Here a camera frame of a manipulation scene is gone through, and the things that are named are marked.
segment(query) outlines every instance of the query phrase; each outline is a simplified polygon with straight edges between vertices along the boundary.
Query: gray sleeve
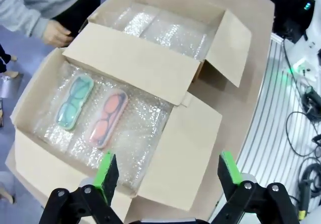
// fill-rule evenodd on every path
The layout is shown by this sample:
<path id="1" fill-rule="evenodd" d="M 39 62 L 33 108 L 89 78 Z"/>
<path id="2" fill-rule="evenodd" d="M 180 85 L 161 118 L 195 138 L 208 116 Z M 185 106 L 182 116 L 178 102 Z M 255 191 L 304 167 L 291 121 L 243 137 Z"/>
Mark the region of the gray sleeve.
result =
<path id="1" fill-rule="evenodd" d="M 39 11 L 27 8 L 23 0 L 0 0 L 0 25 L 10 31 L 40 38 L 48 21 Z"/>

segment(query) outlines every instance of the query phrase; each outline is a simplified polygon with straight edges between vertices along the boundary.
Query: screw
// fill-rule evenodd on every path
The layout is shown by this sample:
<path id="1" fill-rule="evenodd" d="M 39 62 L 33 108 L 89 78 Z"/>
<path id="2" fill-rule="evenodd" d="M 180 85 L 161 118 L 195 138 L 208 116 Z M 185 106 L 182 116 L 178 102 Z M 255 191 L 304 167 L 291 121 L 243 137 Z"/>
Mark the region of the screw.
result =
<path id="1" fill-rule="evenodd" d="M 91 192 L 91 188 L 90 187 L 87 187 L 86 189 L 85 189 L 85 193 L 86 194 L 89 194 Z"/>
<path id="2" fill-rule="evenodd" d="M 279 191 L 279 187 L 277 185 L 272 186 L 273 191 Z"/>
<path id="3" fill-rule="evenodd" d="M 252 189 L 252 185 L 251 185 L 251 183 L 249 183 L 249 182 L 246 182 L 245 184 L 244 184 L 244 187 L 245 187 L 245 189 Z"/>
<path id="4" fill-rule="evenodd" d="M 64 192 L 63 190 L 61 190 L 61 191 L 58 192 L 58 196 L 59 196 L 59 197 L 63 196 L 64 194 L 65 194 L 65 192 Z"/>

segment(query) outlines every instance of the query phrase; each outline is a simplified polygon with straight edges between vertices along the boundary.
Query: green light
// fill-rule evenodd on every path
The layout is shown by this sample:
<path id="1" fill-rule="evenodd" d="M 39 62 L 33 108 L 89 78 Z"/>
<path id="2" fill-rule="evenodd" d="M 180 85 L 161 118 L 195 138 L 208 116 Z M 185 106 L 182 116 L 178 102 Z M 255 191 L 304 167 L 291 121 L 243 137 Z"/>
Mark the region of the green light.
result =
<path id="1" fill-rule="evenodd" d="M 283 85 L 288 86 L 287 80 L 288 80 L 288 75 L 282 74 L 281 75 L 281 82 L 282 82 Z"/>
<path id="2" fill-rule="evenodd" d="M 310 7 L 311 7 L 311 3 L 308 2 L 308 3 L 306 3 L 304 9 L 307 11 L 310 9 Z"/>
<path id="3" fill-rule="evenodd" d="M 290 69 L 288 69 L 288 70 L 287 70 L 287 73 L 288 73 L 288 74 L 291 74 L 291 70 L 290 70 Z"/>

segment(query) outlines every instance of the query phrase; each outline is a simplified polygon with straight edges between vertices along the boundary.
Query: open cardboard box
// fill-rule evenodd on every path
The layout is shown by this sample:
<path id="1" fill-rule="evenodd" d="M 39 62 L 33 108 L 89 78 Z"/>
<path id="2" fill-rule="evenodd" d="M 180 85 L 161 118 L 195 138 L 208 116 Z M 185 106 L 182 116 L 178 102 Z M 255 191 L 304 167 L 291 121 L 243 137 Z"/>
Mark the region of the open cardboard box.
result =
<path id="1" fill-rule="evenodd" d="M 47 197 L 58 187 L 75 190 L 83 179 L 95 175 L 95 170 L 35 137 L 30 127 L 43 96 L 56 85 L 64 61 L 127 82 L 174 105 L 137 196 L 189 210 L 221 122 L 218 112 L 187 92 L 199 62 L 93 23 L 65 51 L 55 49 L 43 61 L 19 99 L 12 114 L 17 171 Z M 125 188 L 117 187 L 111 205 L 122 220 L 132 198 Z"/>
<path id="2" fill-rule="evenodd" d="M 188 93 L 202 67 L 198 60 L 92 23 L 100 11 L 127 7 L 133 1 L 213 24 L 218 30 L 205 62 L 239 85 L 251 33 L 230 11 L 200 0 L 108 0 L 65 51 L 55 49 L 43 61 L 21 96 L 12 115 L 16 170 L 46 197 L 58 187 L 75 190 L 83 179 L 95 175 L 94 170 L 36 138 L 30 129 L 43 95 L 55 85 L 58 69 L 67 60 L 174 105 L 137 196 L 189 210 L 207 168 L 221 115 Z M 134 207 L 130 207 L 132 198 L 135 196 L 129 196 L 126 189 L 117 187 L 111 205 L 122 220 Z"/>
<path id="3" fill-rule="evenodd" d="M 182 17 L 204 23 L 210 29 L 217 29 L 206 58 L 201 61 L 201 64 L 198 63 L 199 69 L 195 78 L 198 77 L 205 62 L 212 65 L 235 86 L 239 87 L 251 43 L 251 32 L 232 12 L 202 0 L 107 0 L 91 14 L 88 21 L 97 23 L 99 22 L 97 19 L 107 13 L 110 16 L 107 21 L 113 22 L 115 13 L 125 10 L 132 3 L 140 3 L 167 10 Z M 124 43 L 130 38 L 127 35 L 121 37 Z M 106 46 L 109 43 L 111 41 L 106 39 Z"/>

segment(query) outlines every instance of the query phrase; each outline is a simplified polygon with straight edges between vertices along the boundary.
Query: black pants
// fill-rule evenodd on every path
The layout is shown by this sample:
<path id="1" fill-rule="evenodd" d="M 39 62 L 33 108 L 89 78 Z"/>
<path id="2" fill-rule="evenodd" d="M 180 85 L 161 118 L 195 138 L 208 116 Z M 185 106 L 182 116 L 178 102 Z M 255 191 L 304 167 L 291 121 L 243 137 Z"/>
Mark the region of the black pants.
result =
<path id="1" fill-rule="evenodd" d="M 99 6 L 100 0 L 77 0 L 71 7 L 53 19 L 71 31 L 72 37 L 76 37 L 83 23 Z"/>
<path id="2" fill-rule="evenodd" d="M 6 64 L 10 62 L 11 55 L 7 54 L 0 44 L 0 73 L 7 71 Z"/>

